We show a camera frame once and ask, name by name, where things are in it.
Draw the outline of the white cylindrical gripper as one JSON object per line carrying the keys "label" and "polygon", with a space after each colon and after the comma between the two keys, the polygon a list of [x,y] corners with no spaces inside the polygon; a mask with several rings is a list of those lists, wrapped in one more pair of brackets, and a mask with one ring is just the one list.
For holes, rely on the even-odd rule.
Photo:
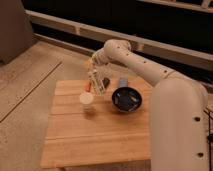
{"label": "white cylindrical gripper", "polygon": [[[98,50],[92,55],[92,62],[93,62],[94,65],[102,66],[102,65],[107,65],[109,63],[109,59],[108,59],[108,57],[106,56],[106,54],[103,50]],[[89,68],[88,68],[89,80],[93,79],[94,69],[95,69],[94,66],[89,66]],[[100,81],[103,83],[104,76],[103,76],[102,71],[100,70],[99,67],[96,67],[96,70],[97,70],[98,77],[99,77]]]}

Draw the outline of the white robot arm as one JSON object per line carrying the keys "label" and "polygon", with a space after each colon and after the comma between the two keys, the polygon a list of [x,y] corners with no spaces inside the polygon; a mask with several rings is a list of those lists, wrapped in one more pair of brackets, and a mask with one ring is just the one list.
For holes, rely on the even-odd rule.
{"label": "white robot arm", "polygon": [[93,53],[95,66],[118,61],[152,87],[149,101],[152,171],[210,171],[204,110],[207,89],[198,81],[110,39]]}

